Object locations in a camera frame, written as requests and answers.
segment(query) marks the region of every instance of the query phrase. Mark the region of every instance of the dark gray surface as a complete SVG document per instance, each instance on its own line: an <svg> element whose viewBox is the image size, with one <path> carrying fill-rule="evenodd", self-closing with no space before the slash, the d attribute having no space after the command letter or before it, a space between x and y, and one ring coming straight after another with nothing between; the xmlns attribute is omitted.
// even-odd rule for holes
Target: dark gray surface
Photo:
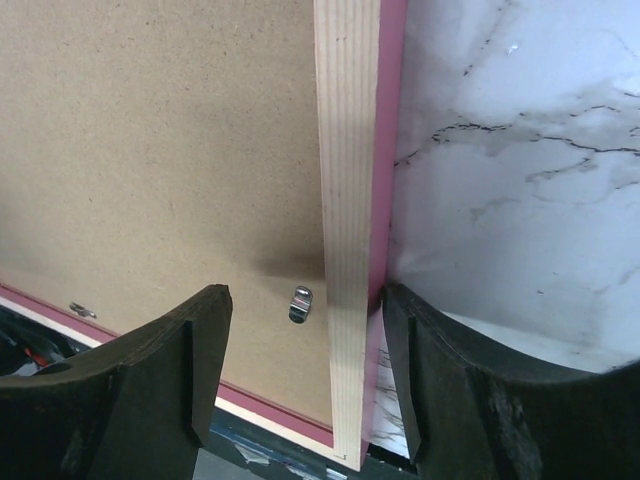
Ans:
<svg viewBox="0 0 640 480"><path fill-rule="evenodd" d="M200 449L193 480L262 480L249 470L244 470L215 455Z"/></svg>

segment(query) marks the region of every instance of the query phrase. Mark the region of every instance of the white marble pattern surface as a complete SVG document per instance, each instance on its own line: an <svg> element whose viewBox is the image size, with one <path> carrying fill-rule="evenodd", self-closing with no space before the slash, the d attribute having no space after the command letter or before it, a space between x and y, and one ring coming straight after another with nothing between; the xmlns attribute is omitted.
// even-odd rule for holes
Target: white marble pattern surface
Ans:
<svg viewBox="0 0 640 480"><path fill-rule="evenodd" d="M638 18L635 0L410 0L394 279L559 364L640 356Z"/></svg>
<svg viewBox="0 0 640 480"><path fill-rule="evenodd" d="M371 443L397 455L408 457L407 440L404 436L400 405L384 336L378 359L378 390L375 402Z"/></svg>

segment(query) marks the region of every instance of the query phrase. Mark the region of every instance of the brown fiberboard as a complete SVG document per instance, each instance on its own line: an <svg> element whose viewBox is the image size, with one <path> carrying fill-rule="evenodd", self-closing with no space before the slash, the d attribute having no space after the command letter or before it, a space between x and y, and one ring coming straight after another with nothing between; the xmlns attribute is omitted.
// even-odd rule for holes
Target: brown fiberboard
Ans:
<svg viewBox="0 0 640 480"><path fill-rule="evenodd" d="M2 281L118 333L229 284L223 380L330 424L312 2L10 1L0 76Z"/></svg>

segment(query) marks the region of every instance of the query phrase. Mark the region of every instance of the wood grain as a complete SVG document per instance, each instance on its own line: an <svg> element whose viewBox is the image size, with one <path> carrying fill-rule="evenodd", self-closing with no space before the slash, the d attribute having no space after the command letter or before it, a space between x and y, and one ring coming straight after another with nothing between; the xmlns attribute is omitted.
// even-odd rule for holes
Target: wood grain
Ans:
<svg viewBox="0 0 640 480"><path fill-rule="evenodd" d="M316 0L334 457L360 467L380 0Z"/></svg>

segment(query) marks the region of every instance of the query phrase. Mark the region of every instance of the metal clip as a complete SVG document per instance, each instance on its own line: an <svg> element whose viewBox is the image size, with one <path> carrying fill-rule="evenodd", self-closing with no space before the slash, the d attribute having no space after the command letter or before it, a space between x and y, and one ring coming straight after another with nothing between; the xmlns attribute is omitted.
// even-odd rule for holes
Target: metal clip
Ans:
<svg viewBox="0 0 640 480"><path fill-rule="evenodd" d="M69 308L83 318L86 318L86 317L98 318L97 315L93 313L91 310L89 310L88 308L84 308L82 305L78 305L76 302L71 302L69 304Z"/></svg>
<svg viewBox="0 0 640 480"><path fill-rule="evenodd" d="M294 323L304 323L307 321L313 294L307 287L296 287L293 299L289 305L289 318Z"/></svg>

